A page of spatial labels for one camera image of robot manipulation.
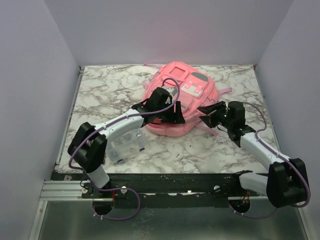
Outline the pink student backpack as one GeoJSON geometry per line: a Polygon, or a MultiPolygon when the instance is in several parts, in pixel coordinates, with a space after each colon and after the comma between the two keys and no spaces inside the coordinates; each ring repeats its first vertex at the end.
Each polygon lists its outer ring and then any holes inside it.
{"type": "MultiPolygon", "coordinates": [[[[165,66],[158,65],[158,71],[147,83],[142,85],[145,88],[143,100],[149,98],[154,89],[161,87],[163,80],[167,78],[175,79],[179,84],[180,94],[176,96],[181,103],[181,110],[185,119],[185,124],[148,124],[146,128],[153,134],[166,137],[181,137],[194,127],[211,133],[217,137],[219,134],[212,128],[206,126],[200,119],[203,115],[198,111],[198,107],[210,106],[219,102],[221,95],[229,93],[232,88],[218,90],[214,80],[183,62],[173,61],[165,66]]],[[[175,83],[168,80],[164,88],[177,88],[175,83]]]]}

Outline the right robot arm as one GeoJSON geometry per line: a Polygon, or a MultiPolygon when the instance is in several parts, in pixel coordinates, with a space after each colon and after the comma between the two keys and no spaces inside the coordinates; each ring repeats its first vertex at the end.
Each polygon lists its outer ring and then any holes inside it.
{"type": "Polygon", "coordinates": [[[209,127],[223,126],[228,137],[238,147],[255,157],[268,171],[260,175],[250,171],[238,173],[238,179],[230,183],[230,191],[241,196],[247,190],[268,197],[276,208],[305,207],[311,200],[306,165],[300,158],[281,154],[259,137],[259,132],[246,124],[246,110],[240,101],[220,101],[198,107],[200,119],[209,127]]]}

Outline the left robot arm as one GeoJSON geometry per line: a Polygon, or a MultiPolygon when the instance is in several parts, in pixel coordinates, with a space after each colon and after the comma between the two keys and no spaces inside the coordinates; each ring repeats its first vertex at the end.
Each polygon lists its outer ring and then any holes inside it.
{"type": "Polygon", "coordinates": [[[101,198],[111,191],[110,177],[102,163],[107,144],[133,130],[152,123],[156,118],[182,116],[181,104],[178,101],[180,88],[172,95],[168,89],[157,87],[151,96],[133,105],[124,114],[100,125],[85,122],[80,125],[67,152],[70,162],[75,161],[94,184],[93,191],[101,198]]]}

